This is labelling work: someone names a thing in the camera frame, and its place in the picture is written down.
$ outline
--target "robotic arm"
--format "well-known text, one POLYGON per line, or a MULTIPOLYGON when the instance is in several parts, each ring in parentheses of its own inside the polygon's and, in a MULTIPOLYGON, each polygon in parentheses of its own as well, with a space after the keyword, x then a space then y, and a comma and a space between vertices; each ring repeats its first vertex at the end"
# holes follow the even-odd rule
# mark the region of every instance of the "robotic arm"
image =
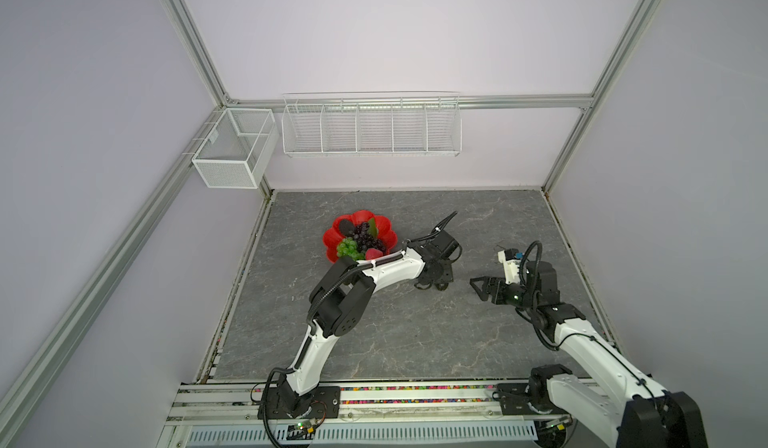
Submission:
POLYGON ((452 263, 461 256, 461 246, 445 231, 456 215, 451 213, 429 235, 408 240, 402 249, 368 261, 341 257, 310 294, 307 329, 299 352, 277 383, 280 413, 297 418, 306 414, 320 372, 340 337, 355 328, 377 291, 398 281, 416 280, 418 289, 445 290, 453 281, 452 263), (458 249, 458 256, 450 258, 458 249))
POLYGON ((705 448, 704 424, 696 403, 683 392, 670 393, 633 366, 581 311, 562 303, 557 274, 552 265, 541 261, 541 251, 541 242, 533 242, 524 254, 500 251, 504 279, 481 277, 470 280, 470 285, 484 301, 514 306, 533 325, 543 345, 570 354, 600 385, 610 403, 560 364, 532 370, 526 401, 542 409, 562 408, 608 446, 705 448), (536 259, 528 261, 533 248, 536 259))

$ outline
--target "flower-shaped red bowl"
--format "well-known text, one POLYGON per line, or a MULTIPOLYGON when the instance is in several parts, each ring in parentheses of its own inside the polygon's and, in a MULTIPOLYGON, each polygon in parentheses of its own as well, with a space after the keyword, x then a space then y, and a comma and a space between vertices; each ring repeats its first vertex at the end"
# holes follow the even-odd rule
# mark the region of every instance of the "flower-shaped red bowl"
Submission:
POLYGON ((339 259, 336 255, 336 247, 342 240, 344 240, 344 235, 339 231, 339 223, 344 219, 350 220, 355 225, 367 222, 370 219, 375 219, 376 229, 379 230, 379 236, 377 238, 384 242, 384 246, 386 246, 386 253, 384 255, 389 254, 389 251, 397 245, 397 234, 392 231, 392 223, 389 222, 387 217, 374 215, 373 212, 369 212, 368 210, 358 210, 351 215, 341 215, 334 220, 333 227, 329 228, 322 236, 322 243, 327 248, 326 256, 332 263, 336 263, 339 259))

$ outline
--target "white wall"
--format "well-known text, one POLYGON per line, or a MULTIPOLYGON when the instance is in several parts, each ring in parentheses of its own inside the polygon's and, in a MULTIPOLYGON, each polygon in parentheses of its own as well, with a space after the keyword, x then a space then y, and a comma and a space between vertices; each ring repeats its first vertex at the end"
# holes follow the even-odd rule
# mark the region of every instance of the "white wall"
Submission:
POLYGON ((186 0, 233 98, 589 93, 638 0, 186 0))
POLYGON ((205 356, 259 207, 257 190, 209 189, 192 173, 17 448, 154 446, 205 356))
POLYGON ((290 158, 275 150, 275 189, 541 186, 576 122, 576 108, 464 110, 458 156, 290 158))
POLYGON ((555 186, 630 360, 763 446, 768 0, 667 0, 555 186))
POLYGON ((159 0, 0 0, 0 396, 213 105, 159 0))

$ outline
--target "white mesh basket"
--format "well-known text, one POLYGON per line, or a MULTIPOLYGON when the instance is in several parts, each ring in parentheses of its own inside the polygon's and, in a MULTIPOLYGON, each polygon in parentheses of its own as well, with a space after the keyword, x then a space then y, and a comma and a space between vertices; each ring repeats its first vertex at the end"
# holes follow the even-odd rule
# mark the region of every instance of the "white mesh basket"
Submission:
POLYGON ((285 97, 283 149, 287 155, 458 155, 462 151, 458 95, 336 103, 285 97))
POLYGON ((272 110, 227 108, 192 163, 211 188, 258 188, 279 137, 272 110))

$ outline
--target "table surface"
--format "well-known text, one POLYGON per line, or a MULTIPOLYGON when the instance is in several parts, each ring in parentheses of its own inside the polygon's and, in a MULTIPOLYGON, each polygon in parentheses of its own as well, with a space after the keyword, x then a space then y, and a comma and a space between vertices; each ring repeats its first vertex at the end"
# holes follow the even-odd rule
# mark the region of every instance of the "table surface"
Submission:
POLYGON ((522 251, 541 240, 562 300, 600 331, 542 194, 509 190, 276 194, 215 379, 263 380, 272 367, 293 361, 306 331, 307 297, 331 266, 322 234, 337 216, 358 209, 389 217, 400 238, 425 235, 457 210, 446 230, 464 252, 445 291, 403 281, 377 292, 336 344, 323 380, 527 378, 531 368, 552 363, 585 376, 567 354, 542 347, 512 307, 481 301, 469 286, 470 278, 503 276, 497 251, 522 251))

